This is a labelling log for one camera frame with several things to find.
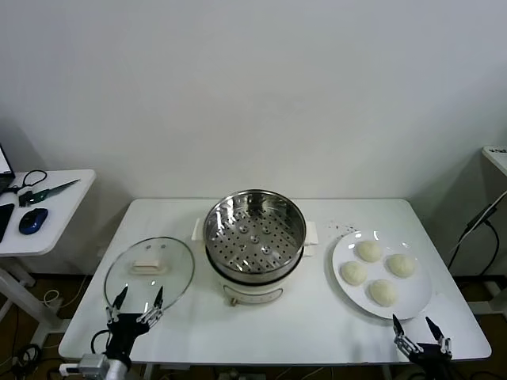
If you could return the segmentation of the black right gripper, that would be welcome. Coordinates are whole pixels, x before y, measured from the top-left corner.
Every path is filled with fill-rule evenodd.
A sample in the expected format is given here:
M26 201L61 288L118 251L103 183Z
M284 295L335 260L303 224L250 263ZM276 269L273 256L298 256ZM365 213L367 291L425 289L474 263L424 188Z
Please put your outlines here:
M422 369L424 379L450 380L452 375L448 364L452 358L452 342L442 333L440 327L426 317L425 320L436 344L418 345L405 335L400 321L394 314L392 314L392 320L395 345L401 353L409 354L408 359L411 363Z

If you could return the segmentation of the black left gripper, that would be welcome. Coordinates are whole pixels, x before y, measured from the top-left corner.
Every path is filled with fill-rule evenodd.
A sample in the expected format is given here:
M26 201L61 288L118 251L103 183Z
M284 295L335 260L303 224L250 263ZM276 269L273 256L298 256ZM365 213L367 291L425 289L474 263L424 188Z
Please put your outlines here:
M107 327L112 337L106 348L109 359L129 359L138 336L149 331L149 325L155 325L163 315L163 287L160 287L153 306L145 313L120 313L126 298L128 287L114 298L112 305L106 307Z

